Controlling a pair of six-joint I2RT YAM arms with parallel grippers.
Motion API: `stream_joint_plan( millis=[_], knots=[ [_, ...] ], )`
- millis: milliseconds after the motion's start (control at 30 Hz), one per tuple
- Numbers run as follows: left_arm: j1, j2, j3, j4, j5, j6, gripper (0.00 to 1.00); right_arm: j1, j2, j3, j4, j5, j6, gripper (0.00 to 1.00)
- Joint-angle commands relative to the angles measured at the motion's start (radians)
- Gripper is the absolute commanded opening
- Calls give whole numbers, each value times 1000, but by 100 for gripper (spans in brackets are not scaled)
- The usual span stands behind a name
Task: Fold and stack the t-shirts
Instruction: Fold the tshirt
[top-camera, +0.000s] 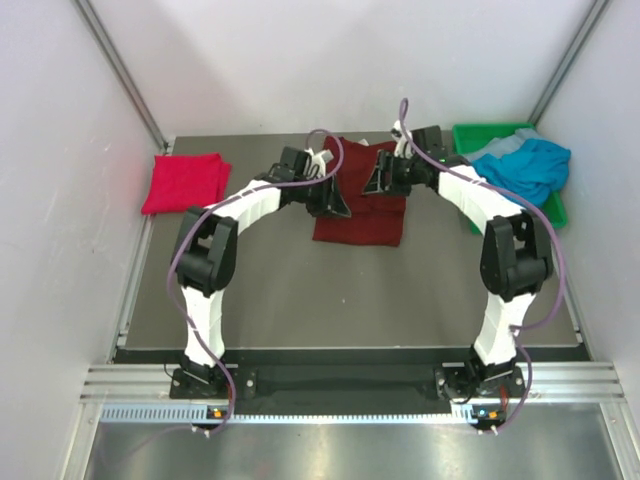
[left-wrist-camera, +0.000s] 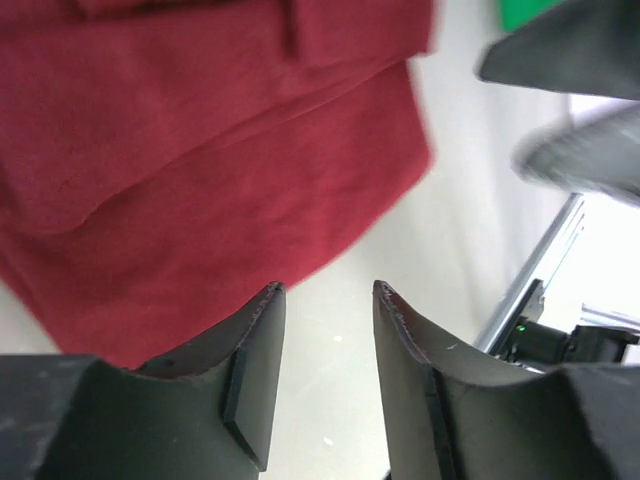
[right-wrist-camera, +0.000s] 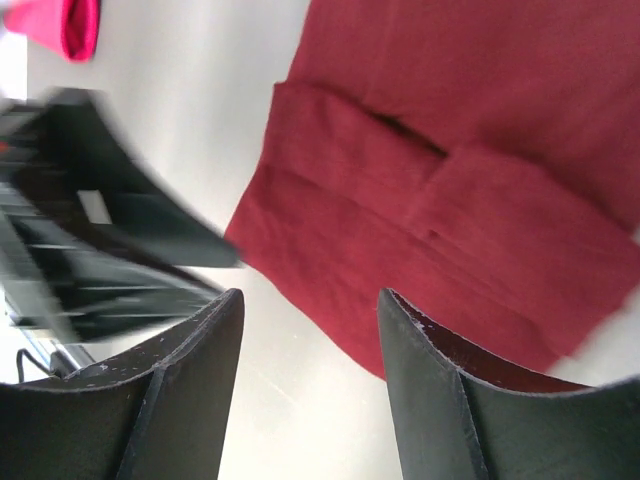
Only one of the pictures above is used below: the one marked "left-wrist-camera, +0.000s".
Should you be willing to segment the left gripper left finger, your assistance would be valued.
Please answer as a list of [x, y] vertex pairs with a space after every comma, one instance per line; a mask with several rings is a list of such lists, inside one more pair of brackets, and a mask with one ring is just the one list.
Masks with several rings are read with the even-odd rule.
[[267, 468], [283, 284], [139, 368], [91, 355], [1, 359], [5, 479], [255, 479]]

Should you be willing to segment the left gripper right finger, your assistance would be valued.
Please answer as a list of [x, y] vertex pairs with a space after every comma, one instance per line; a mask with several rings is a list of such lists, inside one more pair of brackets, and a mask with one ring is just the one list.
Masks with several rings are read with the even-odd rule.
[[384, 423], [395, 479], [635, 479], [639, 370], [535, 373], [494, 358], [373, 286]]

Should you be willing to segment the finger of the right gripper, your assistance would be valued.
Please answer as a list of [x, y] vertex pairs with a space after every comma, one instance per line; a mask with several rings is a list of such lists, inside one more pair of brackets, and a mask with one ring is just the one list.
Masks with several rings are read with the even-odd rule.
[[563, 1], [486, 50], [489, 83], [612, 98], [639, 96], [639, 3]]
[[523, 143], [514, 170], [524, 180], [639, 203], [639, 106], [627, 104]]

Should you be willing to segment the dark maroon t-shirt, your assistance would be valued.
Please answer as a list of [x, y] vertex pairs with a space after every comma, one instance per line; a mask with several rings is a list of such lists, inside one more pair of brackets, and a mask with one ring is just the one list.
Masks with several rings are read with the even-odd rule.
[[295, 284], [428, 170], [432, 1], [5, 1], [1, 277], [134, 367]]

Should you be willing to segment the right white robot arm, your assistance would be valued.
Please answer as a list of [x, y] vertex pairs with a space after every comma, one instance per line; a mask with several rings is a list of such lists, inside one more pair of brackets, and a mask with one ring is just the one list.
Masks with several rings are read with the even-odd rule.
[[[562, 1], [491, 45], [481, 80], [556, 93], [612, 97], [627, 106], [530, 143], [522, 178], [639, 203], [639, 4]], [[516, 311], [490, 347], [529, 364], [619, 363], [637, 332], [577, 326], [563, 333]]]

